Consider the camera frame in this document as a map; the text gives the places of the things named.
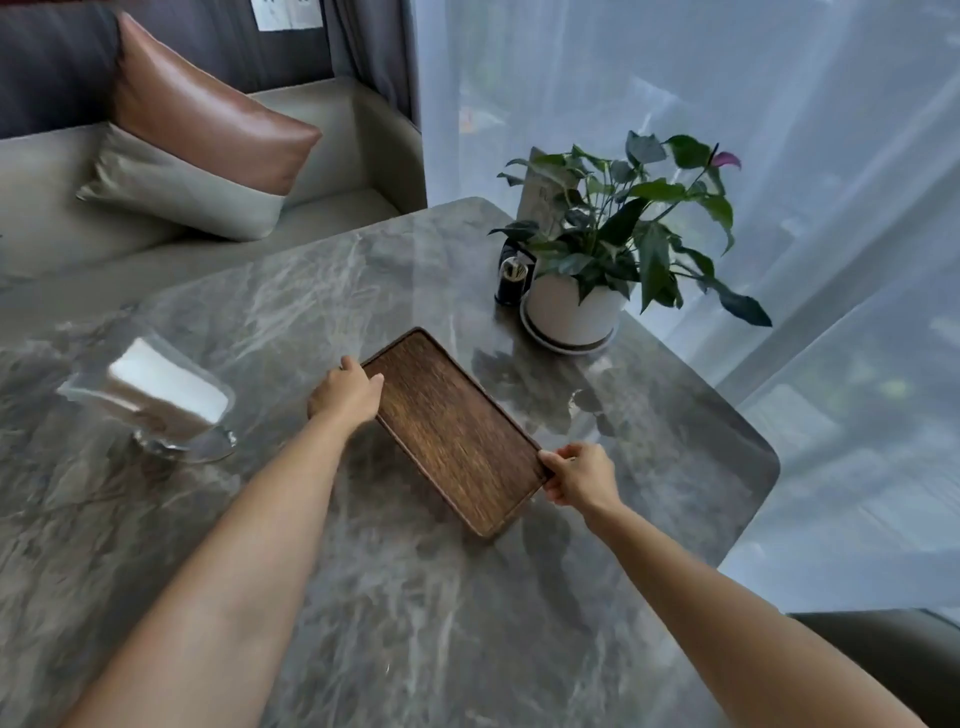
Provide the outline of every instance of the hand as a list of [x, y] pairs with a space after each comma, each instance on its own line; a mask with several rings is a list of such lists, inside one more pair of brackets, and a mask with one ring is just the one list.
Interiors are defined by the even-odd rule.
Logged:
[[363, 367], [352, 356], [340, 360], [340, 369], [331, 369], [310, 394], [308, 418], [332, 419], [348, 434], [376, 417], [383, 392], [383, 375], [367, 379]]
[[621, 505], [613, 462], [599, 445], [570, 443], [556, 452], [542, 449], [540, 461], [554, 472], [543, 485], [550, 502], [572, 505], [588, 520]]

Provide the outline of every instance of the anthurium plant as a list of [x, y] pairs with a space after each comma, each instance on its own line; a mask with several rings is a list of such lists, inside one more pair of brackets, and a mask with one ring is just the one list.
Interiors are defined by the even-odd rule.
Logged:
[[[651, 165], [669, 156], [682, 170], [695, 170], [689, 184], [656, 177]], [[577, 281], [580, 303], [597, 286], [618, 291], [627, 299], [639, 284], [641, 310], [651, 302], [681, 308], [679, 278], [693, 279], [705, 293], [715, 291], [731, 314], [748, 324], [771, 326], [762, 306], [731, 291], [714, 275], [713, 260], [684, 244], [664, 218], [682, 204], [699, 205], [727, 236], [724, 254], [733, 246], [733, 208], [721, 180], [721, 169], [740, 168], [730, 152], [719, 152], [692, 136], [678, 134], [660, 142], [652, 135], [627, 134], [626, 159], [603, 159], [574, 145], [569, 152], [511, 159], [559, 186], [554, 198], [563, 225], [548, 236], [534, 220], [518, 220], [504, 232], [521, 249], [538, 259], [537, 276], [571, 276]], [[510, 186], [524, 180], [506, 172]]]

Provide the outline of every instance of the throw pillow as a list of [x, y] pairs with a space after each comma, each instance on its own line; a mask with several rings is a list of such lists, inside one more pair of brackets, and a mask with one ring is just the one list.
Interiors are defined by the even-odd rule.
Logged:
[[77, 196], [233, 240], [276, 226], [320, 130], [217, 81], [125, 12], [113, 116]]

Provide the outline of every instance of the brown leather cushion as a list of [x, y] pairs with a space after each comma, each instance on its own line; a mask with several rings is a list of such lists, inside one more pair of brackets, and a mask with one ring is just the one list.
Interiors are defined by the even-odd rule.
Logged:
[[113, 123], [210, 174], [285, 196], [320, 139], [316, 127], [217, 81], [121, 12]]

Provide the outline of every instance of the forearm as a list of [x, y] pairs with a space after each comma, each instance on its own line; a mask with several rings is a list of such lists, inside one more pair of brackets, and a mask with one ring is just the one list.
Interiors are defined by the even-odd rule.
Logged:
[[347, 436], [314, 420], [249, 483], [65, 728], [256, 723], [314, 568]]
[[625, 506], [588, 524], [738, 725], [922, 726], [828, 643]]

